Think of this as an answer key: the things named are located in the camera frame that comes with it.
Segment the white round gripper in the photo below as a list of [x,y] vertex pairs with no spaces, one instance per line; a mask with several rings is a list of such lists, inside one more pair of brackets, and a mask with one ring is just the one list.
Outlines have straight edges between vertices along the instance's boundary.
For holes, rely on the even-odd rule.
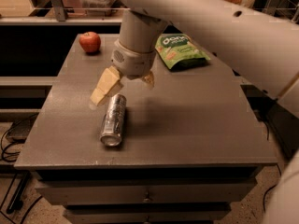
[[146,86],[154,88],[154,75],[150,71],[153,66],[156,52],[139,53],[125,48],[120,40],[114,43],[111,61],[114,66],[106,68],[90,97],[94,105],[104,105],[112,96],[123,87],[121,74],[129,79],[141,78]]

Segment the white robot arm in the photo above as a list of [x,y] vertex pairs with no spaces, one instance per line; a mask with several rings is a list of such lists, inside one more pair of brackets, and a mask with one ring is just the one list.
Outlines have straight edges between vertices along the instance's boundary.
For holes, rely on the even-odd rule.
[[112,65],[91,100],[101,105],[122,77],[149,74],[158,36],[173,25],[299,118],[299,24],[224,0],[121,0]]

